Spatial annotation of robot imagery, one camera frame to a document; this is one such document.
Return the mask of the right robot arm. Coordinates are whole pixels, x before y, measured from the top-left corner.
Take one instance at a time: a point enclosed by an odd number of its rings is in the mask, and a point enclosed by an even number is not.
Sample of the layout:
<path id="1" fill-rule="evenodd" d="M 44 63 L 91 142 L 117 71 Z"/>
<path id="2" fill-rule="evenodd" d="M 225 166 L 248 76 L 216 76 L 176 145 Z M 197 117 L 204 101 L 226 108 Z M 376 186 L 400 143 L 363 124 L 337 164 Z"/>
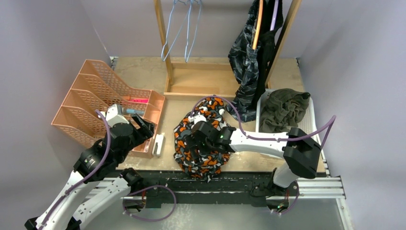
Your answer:
<path id="1" fill-rule="evenodd" d="M 321 153 L 321 146 L 310 135 L 297 127 L 288 132 L 244 132 L 231 126 L 217 129 L 202 115 L 189 116 L 192 123 L 186 145 L 193 157 L 208 153 L 234 153 L 250 151 L 284 160 L 273 171 L 269 189 L 280 195 L 299 178 L 314 179 Z"/>

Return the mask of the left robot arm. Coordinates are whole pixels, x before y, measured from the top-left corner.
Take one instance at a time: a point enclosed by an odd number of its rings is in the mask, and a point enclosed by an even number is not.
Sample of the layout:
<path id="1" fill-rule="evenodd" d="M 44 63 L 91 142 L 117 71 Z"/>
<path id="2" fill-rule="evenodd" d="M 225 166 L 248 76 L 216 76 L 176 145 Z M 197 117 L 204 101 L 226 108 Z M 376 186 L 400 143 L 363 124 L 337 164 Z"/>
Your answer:
<path id="1" fill-rule="evenodd" d="M 106 133 L 85 149 L 52 204 L 40 216 L 28 219 L 27 230 L 82 230 L 91 219 L 105 210 L 114 200 L 142 192 L 143 179 L 133 169 L 123 170 L 112 185 L 88 201 L 85 197 L 109 174 L 123 163 L 129 152 L 155 133 L 155 124 L 138 114 L 127 120 L 119 104 L 106 112 L 95 110 L 103 121 Z"/>

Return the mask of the orange camouflage shorts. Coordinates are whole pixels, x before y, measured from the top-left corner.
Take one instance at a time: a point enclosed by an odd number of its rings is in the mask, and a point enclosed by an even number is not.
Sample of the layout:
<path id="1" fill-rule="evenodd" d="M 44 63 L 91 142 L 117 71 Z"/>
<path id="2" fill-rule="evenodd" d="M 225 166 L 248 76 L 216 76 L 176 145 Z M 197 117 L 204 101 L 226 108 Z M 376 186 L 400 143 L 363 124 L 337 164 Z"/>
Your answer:
<path id="1" fill-rule="evenodd" d="M 221 173 L 221 167 L 230 160 L 231 152 L 221 153 L 213 150 L 204 153 L 198 148 L 191 150 L 187 136 L 192 132 L 194 122 L 190 121 L 191 113 L 201 115 L 207 121 L 210 128 L 220 131 L 230 125 L 225 121 L 223 115 L 226 111 L 225 103 L 220 98 L 207 97 L 201 101 L 192 112 L 188 112 L 184 118 L 175 126 L 174 132 L 174 160 L 181 167 L 182 171 L 193 178 L 201 178 L 210 181 L 215 175 Z"/>

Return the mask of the blue wire hanger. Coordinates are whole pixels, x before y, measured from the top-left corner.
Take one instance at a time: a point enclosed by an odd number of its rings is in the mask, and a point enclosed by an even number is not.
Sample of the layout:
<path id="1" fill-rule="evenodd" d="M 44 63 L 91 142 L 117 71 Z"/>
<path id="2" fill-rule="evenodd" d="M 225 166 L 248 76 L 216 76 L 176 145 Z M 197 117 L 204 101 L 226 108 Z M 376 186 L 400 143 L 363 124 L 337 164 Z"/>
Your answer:
<path id="1" fill-rule="evenodd" d="M 187 60 L 188 42 L 189 42 L 189 27 L 190 16 L 192 12 L 192 0 L 173 0 L 169 12 L 167 28 L 164 36 L 164 44 L 162 45 L 160 58 L 161 61 L 169 59 L 173 47 L 176 45 L 182 31 L 186 29 L 186 45 L 184 48 L 184 59 Z"/>

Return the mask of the white stapler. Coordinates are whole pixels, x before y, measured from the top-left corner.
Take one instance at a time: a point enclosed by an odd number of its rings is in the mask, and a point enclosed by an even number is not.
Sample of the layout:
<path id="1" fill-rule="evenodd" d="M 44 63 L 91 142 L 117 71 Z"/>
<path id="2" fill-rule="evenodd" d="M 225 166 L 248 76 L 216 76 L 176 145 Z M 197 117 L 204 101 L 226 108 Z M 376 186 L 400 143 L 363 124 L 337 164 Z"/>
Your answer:
<path id="1" fill-rule="evenodd" d="M 159 158 L 161 156 L 161 151 L 163 147 L 163 142 L 165 139 L 165 133 L 157 134 L 154 139 L 154 145 L 152 149 L 152 155 Z"/>

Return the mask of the olive green shorts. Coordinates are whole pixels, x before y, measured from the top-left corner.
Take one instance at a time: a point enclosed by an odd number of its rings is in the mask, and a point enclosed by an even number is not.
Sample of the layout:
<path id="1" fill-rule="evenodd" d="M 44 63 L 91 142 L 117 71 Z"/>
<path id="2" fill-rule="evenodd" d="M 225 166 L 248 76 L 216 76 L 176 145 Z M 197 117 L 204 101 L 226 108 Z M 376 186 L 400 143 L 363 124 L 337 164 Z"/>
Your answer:
<path id="1" fill-rule="evenodd" d="M 259 117 L 259 132 L 288 132 L 298 127 L 310 104 L 311 94 L 284 88 L 270 93 Z"/>

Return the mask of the peach plastic file organizer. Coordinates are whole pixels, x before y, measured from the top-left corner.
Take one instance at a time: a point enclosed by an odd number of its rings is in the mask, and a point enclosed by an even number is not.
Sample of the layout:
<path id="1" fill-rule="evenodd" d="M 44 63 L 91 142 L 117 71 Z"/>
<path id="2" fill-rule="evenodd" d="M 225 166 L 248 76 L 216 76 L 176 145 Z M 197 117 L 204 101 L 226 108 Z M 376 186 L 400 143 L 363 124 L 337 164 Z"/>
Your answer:
<path id="1" fill-rule="evenodd" d="M 149 99 L 149 102 L 128 101 L 135 98 Z M 165 100 L 157 91 L 130 87 L 104 61 L 87 59 L 51 124 L 89 148 L 106 132 L 96 110 L 105 112 L 113 104 L 123 109 L 143 110 L 142 118 L 153 123 L 157 132 Z"/>

